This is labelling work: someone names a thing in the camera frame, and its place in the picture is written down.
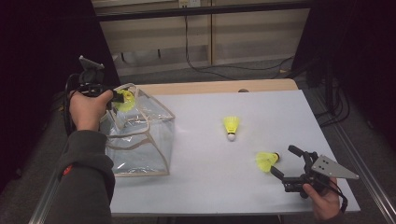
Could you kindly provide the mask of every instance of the shuttlecock cork base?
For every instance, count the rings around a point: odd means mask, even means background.
[[[227,131],[227,138],[230,141],[235,140],[236,138],[236,129],[239,125],[239,118],[236,116],[229,116],[223,119],[225,130]]]

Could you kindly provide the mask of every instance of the clear plastic box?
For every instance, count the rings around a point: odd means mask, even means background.
[[[112,110],[107,110],[101,121],[114,175],[169,175],[175,115],[134,84],[115,89],[119,90],[133,94],[133,107],[121,111],[112,103]]]

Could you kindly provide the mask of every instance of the white table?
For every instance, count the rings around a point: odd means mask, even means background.
[[[301,91],[155,95],[175,115],[169,176],[118,177],[114,216],[273,215],[312,211],[310,200],[285,192],[280,180],[262,173],[255,153],[282,154],[276,167],[286,176],[303,173],[304,161],[289,145],[335,160]],[[229,142],[222,119],[241,123]],[[338,183],[360,211],[349,185]]]

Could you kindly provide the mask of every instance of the metal rail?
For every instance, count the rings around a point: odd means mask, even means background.
[[[62,154],[66,151],[66,146],[62,150]],[[54,171],[49,178],[49,183],[47,184],[46,189],[44,190],[43,195],[38,201],[37,206],[35,207],[35,211],[33,212],[29,224],[42,224],[46,220],[47,213],[50,210],[50,205],[52,204],[52,200],[55,197],[56,190],[59,186],[59,180],[57,178],[57,173]]]
[[[153,19],[153,18],[165,18],[165,17],[226,14],[226,13],[238,13],[238,12],[303,9],[303,8],[311,8],[313,3],[314,3],[313,0],[306,0],[306,1],[294,1],[294,2],[259,3],[259,4],[247,4],[247,5],[232,5],[232,6],[168,8],[168,9],[136,11],[136,12],[98,13],[96,16],[91,16],[91,17],[70,16],[70,17],[61,17],[58,18],[58,20],[127,21],[127,20],[141,20],[141,19]]]

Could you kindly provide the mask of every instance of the shuttlecock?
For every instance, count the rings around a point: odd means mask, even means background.
[[[114,106],[122,112],[128,112],[134,107],[134,95],[130,91],[119,90],[118,94],[123,95],[124,103],[114,103]]]
[[[225,130],[227,131],[228,140],[235,140],[236,129],[239,125],[239,118],[235,116],[225,117],[223,122]]]
[[[261,171],[268,173],[277,161],[279,161],[279,153],[275,152],[259,152],[256,154],[256,163]]]

